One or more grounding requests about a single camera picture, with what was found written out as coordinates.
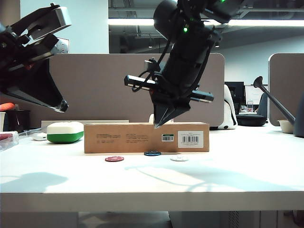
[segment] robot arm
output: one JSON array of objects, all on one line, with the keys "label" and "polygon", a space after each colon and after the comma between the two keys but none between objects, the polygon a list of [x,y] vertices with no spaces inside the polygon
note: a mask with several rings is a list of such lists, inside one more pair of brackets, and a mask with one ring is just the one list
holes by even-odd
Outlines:
[{"label": "robot arm", "polygon": [[[11,26],[0,24],[0,91],[64,112],[68,105],[49,73],[48,58],[59,53],[53,33],[70,25],[67,9],[53,3]],[[30,37],[39,40],[29,44]]]},{"label": "robot arm", "polygon": [[[150,65],[141,77],[126,76],[124,83],[134,92],[149,90],[154,106],[155,127],[190,110],[190,100],[212,102],[213,95],[198,91],[198,82],[206,67],[209,54],[221,35],[214,27],[201,20],[200,13],[227,23],[244,0],[172,0],[161,2],[154,12],[155,28],[168,40],[158,62]],[[170,57],[159,67],[169,44],[173,43]]]}]

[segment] fluorescent light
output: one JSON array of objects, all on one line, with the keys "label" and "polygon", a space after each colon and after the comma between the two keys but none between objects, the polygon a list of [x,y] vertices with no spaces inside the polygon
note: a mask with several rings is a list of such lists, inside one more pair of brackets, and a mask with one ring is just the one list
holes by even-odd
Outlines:
[{"label": "fluorescent light", "polygon": [[109,19],[109,25],[144,25],[153,26],[153,19]]},{"label": "fluorescent light", "polygon": [[304,20],[230,20],[229,26],[304,27]]},{"label": "fluorescent light", "polygon": [[[141,25],[153,26],[153,19],[109,19],[109,25]],[[218,23],[215,20],[205,20],[205,25],[215,25]],[[304,20],[230,20],[229,26],[279,26],[279,27],[304,27]]]}]

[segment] cubicle divider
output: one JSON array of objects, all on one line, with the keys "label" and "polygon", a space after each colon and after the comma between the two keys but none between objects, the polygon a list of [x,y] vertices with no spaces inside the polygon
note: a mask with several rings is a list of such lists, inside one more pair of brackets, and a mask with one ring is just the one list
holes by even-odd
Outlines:
[{"label": "cubicle divider", "polygon": [[[124,86],[126,74],[139,75],[144,60],[160,54],[60,54],[50,59],[50,72],[69,108],[57,113],[46,107],[12,100],[30,110],[31,127],[41,120],[129,120],[147,122],[153,113],[148,91],[133,93]],[[218,126],[223,122],[224,57],[211,54],[200,80],[201,91],[212,92],[214,102],[190,102],[191,110],[175,121],[200,121]]]},{"label": "cubicle divider", "polygon": [[[269,92],[279,100],[293,116],[296,116],[304,92],[304,53],[277,53],[269,58]],[[269,102],[269,120],[279,126],[277,120],[286,119],[279,109]]]}]

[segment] white container lid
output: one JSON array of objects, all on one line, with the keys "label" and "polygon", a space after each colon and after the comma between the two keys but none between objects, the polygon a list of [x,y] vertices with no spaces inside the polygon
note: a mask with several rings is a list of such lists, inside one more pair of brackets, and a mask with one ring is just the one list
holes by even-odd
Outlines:
[{"label": "white container lid", "polygon": [[59,122],[47,126],[47,134],[75,134],[84,131],[80,122]]}]

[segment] barcode label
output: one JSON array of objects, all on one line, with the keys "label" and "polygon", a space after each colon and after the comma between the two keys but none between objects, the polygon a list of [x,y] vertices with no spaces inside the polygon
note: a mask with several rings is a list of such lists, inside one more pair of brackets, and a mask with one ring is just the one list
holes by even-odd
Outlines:
[{"label": "barcode label", "polygon": [[204,132],[203,131],[179,131],[178,132],[179,148],[203,148]]},{"label": "barcode label", "polygon": [[173,142],[174,141],[173,134],[162,134],[161,136],[162,136],[161,137],[162,142]]},{"label": "barcode label", "polygon": [[182,143],[185,144],[198,144],[199,143],[199,137],[198,136],[183,136],[182,137]]}]

